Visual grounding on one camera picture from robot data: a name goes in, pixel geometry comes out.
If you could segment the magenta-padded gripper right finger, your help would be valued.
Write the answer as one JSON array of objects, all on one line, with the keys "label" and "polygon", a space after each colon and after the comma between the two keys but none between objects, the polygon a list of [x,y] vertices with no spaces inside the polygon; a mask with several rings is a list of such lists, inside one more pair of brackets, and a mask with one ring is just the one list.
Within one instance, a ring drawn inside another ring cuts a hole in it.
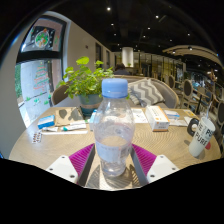
[{"label": "magenta-padded gripper right finger", "polygon": [[142,186],[179,170],[165,155],[156,156],[135,144],[132,145],[131,157],[139,182]]}]

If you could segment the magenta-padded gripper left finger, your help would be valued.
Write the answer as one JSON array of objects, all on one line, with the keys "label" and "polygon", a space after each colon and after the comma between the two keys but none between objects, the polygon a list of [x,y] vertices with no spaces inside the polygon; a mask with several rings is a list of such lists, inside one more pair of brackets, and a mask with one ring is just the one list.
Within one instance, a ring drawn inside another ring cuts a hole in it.
[{"label": "magenta-padded gripper left finger", "polygon": [[61,155],[47,171],[79,186],[85,186],[95,156],[92,143],[70,156]]}]

